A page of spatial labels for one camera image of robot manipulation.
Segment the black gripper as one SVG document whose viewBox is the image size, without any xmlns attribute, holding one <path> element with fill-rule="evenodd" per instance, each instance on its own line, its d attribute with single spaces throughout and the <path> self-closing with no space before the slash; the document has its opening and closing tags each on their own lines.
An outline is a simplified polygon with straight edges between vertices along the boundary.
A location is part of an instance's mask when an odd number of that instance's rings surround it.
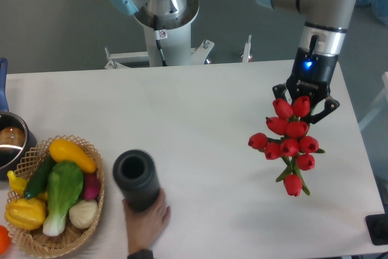
<svg viewBox="0 0 388 259">
<path fill-rule="evenodd" d="M 330 95 L 330 83 L 337 61 L 338 56 L 336 55 L 311 54 L 299 48 L 286 83 L 272 87 L 275 99 L 281 98 L 291 103 L 301 96 L 307 96 L 311 109 L 324 101 L 323 110 L 309 116 L 309 124 L 318 123 L 340 106 L 340 103 Z"/>
</svg>

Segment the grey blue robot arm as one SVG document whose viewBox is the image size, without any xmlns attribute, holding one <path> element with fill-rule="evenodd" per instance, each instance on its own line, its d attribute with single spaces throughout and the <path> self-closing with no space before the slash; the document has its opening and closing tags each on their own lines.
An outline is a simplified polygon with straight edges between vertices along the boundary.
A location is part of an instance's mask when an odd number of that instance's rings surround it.
<svg viewBox="0 0 388 259">
<path fill-rule="evenodd" d="M 144 29 L 152 67 L 202 64 L 205 57 L 191 46 L 191 24 L 198 0 L 109 0 L 123 15 L 134 16 Z M 277 98 L 296 101 L 308 97 L 310 106 L 324 103 L 320 113 L 310 110 L 304 121 L 315 124 L 336 110 L 330 82 L 356 0 L 255 0 L 271 9 L 292 10 L 306 16 L 290 77 L 273 88 Z"/>
</svg>

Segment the person's forearm dark sleeve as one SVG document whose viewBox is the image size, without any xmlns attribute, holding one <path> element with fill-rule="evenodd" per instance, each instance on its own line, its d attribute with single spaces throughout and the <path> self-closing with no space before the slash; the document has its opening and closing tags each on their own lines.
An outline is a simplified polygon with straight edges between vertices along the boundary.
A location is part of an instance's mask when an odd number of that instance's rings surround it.
<svg viewBox="0 0 388 259">
<path fill-rule="evenodd" d="M 154 257 L 153 252 L 150 249 L 142 249 L 132 254 L 128 254 L 127 259 L 154 259 Z"/>
</svg>

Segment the person's hand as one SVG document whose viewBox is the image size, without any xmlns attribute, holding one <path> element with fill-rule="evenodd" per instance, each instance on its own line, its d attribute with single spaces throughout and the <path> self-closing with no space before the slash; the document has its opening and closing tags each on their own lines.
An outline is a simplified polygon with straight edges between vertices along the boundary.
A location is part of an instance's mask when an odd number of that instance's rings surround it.
<svg viewBox="0 0 388 259">
<path fill-rule="evenodd" d="M 170 221 L 171 208 L 166 205 L 166 193 L 159 190 L 155 202 L 142 212 L 134 211 L 122 200 L 127 231 L 128 254 L 150 249 Z"/>
</svg>

